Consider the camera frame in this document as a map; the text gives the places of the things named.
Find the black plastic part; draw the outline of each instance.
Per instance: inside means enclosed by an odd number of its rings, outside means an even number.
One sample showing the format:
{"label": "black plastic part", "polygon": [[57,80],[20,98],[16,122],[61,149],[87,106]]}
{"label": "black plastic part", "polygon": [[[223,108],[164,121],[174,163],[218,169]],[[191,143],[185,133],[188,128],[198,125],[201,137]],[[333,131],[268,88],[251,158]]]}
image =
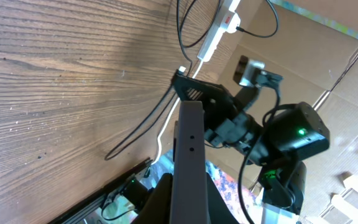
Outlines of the black plastic part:
{"label": "black plastic part", "polygon": [[143,178],[149,178],[150,177],[150,173],[151,173],[152,168],[148,167],[146,169],[146,172],[144,172]]}
{"label": "black plastic part", "polygon": [[303,162],[299,163],[298,168],[292,175],[288,188],[294,195],[294,203],[289,208],[289,211],[299,215],[302,208],[303,199],[305,198],[305,183],[306,183],[306,166]]}
{"label": "black plastic part", "polygon": [[255,95],[247,101],[233,97],[222,85],[177,74],[172,78],[172,85],[182,101],[203,103],[204,138],[212,146],[223,144],[241,150],[257,139],[261,127],[243,109],[254,102],[258,89],[250,90]]}
{"label": "black plastic part", "polygon": [[260,89],[258,88],[242,87],[236,94],[235,99],[244,105],[242,110],[246,112],[258,99],[259,93]]}
{"label": "black plastic part", "polygon": [[175,151],[177,149],[177,139],[178,139],[178,121],[175,121],[175,126],[173,129],[173,156],[172,156],[173,162],[175,162]]}
{"label": "black plastic part", "polygon": [[146,201],[143,209],[132,224],[166,224],[169,223],[171,189],[173,177],[164,174]]}
{"label": "black plastic part", "polygon": [[263,177],[260,182],[265,188],[263,202],[284,209],[292,205],[293,198],[288,189],[280,183],[278,177]]}
{"label": "black plastic part", "polygon": [[149,191],[137,179],[132,179],[122,190],[121,194],[135,206],[135,212],[143,208],[149,196]]}
{"label": "black plastic part", "polygon": [[248,66],[249,58],[241,55],[239,62],[237,63],[236,71],[234,71],[233,80],[238,84],[241,82],[241,79],[244,75],[244,72],[246,71],[246,68]]}
{"label": "black plastic part", "polygon": [[264,141],[281,152],[296,152],[302,161],[328,149],[329,129],[309,104],[301,102],[274,117]]}

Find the green led light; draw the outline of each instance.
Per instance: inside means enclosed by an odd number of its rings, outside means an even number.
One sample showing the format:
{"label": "green led light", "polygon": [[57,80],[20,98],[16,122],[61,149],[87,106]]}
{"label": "green led light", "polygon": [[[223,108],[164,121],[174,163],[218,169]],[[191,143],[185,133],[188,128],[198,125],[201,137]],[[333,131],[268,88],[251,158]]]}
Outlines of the green led light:
{"label": "green led light", "polygon": [[306,130],[303,128],[303,129],[299,129],[298,133],[300,135],[305,135],[306,134]]}

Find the white cable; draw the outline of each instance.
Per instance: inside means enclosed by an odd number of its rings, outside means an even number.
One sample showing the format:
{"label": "white cable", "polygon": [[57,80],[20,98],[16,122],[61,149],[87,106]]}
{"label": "white cable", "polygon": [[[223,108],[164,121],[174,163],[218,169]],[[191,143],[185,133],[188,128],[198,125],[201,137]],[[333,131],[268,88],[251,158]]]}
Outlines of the white cable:
{"label": "white cable", "polygon": [[[204,61],[201,60],[200,61],[200,64],[198,65],[198,68],[196,70],[196,72],[194,73],[194,75],[192,76],[192,78],[196,78],[198,72],[200,71],[201,69],[201,66],[203,65]],[[158,162],[158,160],[160,159],[161,157],[161,151],[162,151],[162,145],[161,145],[161,136],[162,134],[164,133],[165,131],[165,128],[167,128],[167,125],[169,123],[169,120],[171,119],[171,116],[173,114],[173,111],[175,110],[175,108],[177,107],[178,103],[179,103],[180,99],[177,98],[177,100],[175,101],[175,103],[173,104],[171,110],[169,111],[169,114],[167,116],[167,118],[165,119],[165,122],[164,122],[164,125],[162,126],[161,130],[160,130],[160,133],[158,134],[157,136],[157,145],[158,145],[158,152],[157,152],[157,157],[155,158],[155,160],[152,162],[152,165],[155,164],[156,162]]]}

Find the white power strip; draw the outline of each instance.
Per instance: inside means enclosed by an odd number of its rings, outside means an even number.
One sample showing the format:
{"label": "white power strip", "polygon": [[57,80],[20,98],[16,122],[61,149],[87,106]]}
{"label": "white power strip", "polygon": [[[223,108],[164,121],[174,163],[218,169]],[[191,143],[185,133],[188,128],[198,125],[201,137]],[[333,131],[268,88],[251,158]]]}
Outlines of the white power strip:
{"label": "white power strip", "polygon": [[236,27],[241,22],[239,15],[235,12],[239,3],[240,0],[224,0],[198,52],[197,57],[200,60],[209,62],[223,34],[225,32],[232,34],[236,31]]}
{"label": "white power strip", "polygon": [[[234,33],[236,31],[236,27],[240,25],[240,17],[239,15],[237,15],[236,12],[234,12],[237,9],[239,3],[240,0],[224,0],[211,28],[206,35],[204,43],[201,46],[200,51],[198,52],[197,57],[201,60],[201,62],[198,65],[198,68],[192,78],[195,78],[197,76],[198,72],[201,69],[201,66],[203,65],[203,62],[208,62],[211,59],[212,54],[214,54],[214,51],[218,46],[218,43],[221,40],[223,34],[225,32],[228,32],[230,34]],[[171,118],[171,115],[177,107],[179,101],[180,99],[177,99],[173,104],[157,136],[157,155],[152,164],[155,164],[160,159],[162,151],[161,136],[164,133],[165,128],[167,127],[168,122]]]}

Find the power strip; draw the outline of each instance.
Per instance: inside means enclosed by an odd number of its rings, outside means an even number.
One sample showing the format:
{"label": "power strip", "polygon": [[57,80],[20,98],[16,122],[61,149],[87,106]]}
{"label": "power strip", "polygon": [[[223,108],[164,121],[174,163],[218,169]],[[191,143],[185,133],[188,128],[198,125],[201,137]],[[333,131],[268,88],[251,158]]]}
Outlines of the power strip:
{"label": "power strip", "polygon": [[240,0],[224,0],[198,52],[197,57],[200,60],[208,62],[212,54],[214,54],[223,34],[225,32],[232,34],[236,31],[236,27],[241,22],[239,15],[235,12],[239,3]]}

